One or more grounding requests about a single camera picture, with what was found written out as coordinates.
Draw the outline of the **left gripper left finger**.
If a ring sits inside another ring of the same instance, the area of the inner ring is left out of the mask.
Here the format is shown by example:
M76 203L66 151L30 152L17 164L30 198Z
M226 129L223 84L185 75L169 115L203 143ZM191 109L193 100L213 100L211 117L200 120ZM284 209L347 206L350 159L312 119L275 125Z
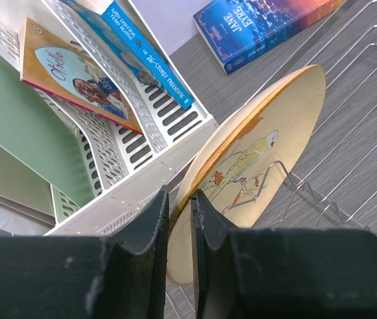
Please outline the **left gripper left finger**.
M0 318L162 318L165 187L106 236L0 237Z

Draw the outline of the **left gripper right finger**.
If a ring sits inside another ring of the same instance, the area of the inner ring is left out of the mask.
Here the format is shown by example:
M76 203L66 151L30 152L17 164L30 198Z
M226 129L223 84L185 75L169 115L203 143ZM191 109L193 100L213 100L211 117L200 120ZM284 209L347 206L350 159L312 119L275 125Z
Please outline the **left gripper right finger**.
M237 227L191 198L197 318L377 318L377 236Z

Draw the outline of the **beige bird pattern plate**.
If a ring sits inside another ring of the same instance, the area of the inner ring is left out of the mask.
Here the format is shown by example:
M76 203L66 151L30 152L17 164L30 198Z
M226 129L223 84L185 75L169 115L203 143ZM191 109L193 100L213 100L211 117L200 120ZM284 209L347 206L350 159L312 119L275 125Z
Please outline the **beige bird pattern plate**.
M191 198L202 191L241 228L252 227L304 152L326 95L324 68L282 77L230 115L187 170L171 206L167 278L193 282Z

